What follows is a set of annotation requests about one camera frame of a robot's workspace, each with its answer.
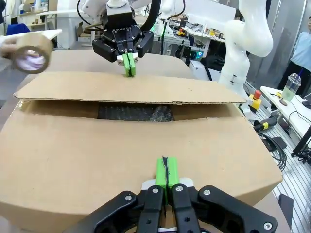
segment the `box opening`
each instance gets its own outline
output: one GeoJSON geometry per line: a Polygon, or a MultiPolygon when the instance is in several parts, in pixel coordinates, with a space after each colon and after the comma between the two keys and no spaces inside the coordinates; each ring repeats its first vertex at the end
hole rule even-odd
{"type": "Polygon", "coordinates": [[[19,108],[27,113],[40,115],[147,122],[232,117],[236,113],[232,109],[234,106],[230,104],[173,105],[72,100],[23,100],[19,108]]]}

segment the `black pants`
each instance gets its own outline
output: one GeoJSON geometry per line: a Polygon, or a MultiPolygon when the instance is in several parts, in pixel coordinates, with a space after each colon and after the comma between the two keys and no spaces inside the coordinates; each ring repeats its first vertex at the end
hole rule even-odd
{"type": "Polygon", "coordinates": [[[279,90],[283,90],[286,82],[288,80],[288,76],[290,76],[291,74],[296,73],[296,74],[300,74],[301,77],[301,87],[298,89],[297,91],[297,95],[303,95],[304,93],[306,93],[309,89],[310,86],[310,71],[308,71],[307,69],[296,65],[294,62],[290,62],[284,75],[283,78],[280,82],[280,84],[278,85],[278,89],[279,90]]]}

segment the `bubble wrap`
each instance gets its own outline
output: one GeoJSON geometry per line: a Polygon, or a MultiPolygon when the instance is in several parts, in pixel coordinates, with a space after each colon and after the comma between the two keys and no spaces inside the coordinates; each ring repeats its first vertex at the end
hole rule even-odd
{"type": "Polygon", "coordinates": [[[126,121],[174,121],[171,109],[165,105],[107,106],[101,104],[98,119],[126,121]]]}

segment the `box flap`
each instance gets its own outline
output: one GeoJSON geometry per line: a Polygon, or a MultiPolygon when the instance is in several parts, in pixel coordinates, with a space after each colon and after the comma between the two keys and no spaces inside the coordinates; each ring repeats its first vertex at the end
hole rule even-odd
{"type": "Polygon", "coordinates": [[[95,72],[43,72],[15,96],[20,99],[127,103],[212,104],[245,100],[216,82],[95,72]]]}

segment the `blue shirt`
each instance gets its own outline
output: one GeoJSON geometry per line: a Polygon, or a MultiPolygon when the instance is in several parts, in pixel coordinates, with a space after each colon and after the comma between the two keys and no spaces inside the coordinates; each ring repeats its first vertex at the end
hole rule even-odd
{"type": "Polygon", "coordinates": [[[311,72],[311,34],[301,33],[294,47],[291,61],[311,72]]]}

